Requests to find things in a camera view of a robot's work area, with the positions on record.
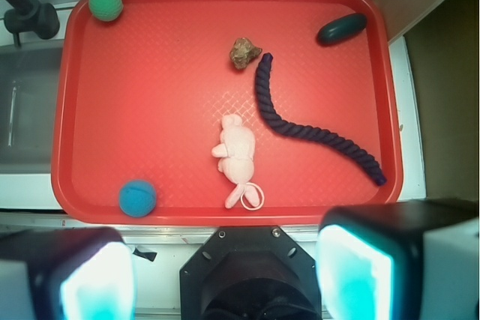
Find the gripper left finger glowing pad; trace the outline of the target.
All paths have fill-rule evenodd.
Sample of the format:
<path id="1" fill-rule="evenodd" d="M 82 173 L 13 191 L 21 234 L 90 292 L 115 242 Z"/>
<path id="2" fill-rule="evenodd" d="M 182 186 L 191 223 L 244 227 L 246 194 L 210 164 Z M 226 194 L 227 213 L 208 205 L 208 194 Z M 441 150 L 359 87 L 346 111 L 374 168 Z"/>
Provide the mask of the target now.
<path id="1" fill-rule="evenodd" d="M 2 319 L 133 319 L 131 249 L 113 228 L 1 234 Z"/>

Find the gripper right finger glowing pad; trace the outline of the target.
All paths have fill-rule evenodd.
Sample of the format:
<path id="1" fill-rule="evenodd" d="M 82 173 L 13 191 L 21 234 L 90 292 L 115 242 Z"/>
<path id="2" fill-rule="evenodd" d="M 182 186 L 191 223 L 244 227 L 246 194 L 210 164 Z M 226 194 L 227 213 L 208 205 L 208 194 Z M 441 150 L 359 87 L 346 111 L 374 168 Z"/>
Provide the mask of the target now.
<path id="1" fill-rule="evenodd" d="M 316 241 L 322 305 L 333 319 L 477 319 L 479 207 L 458 199 L 349 205 Z"/>

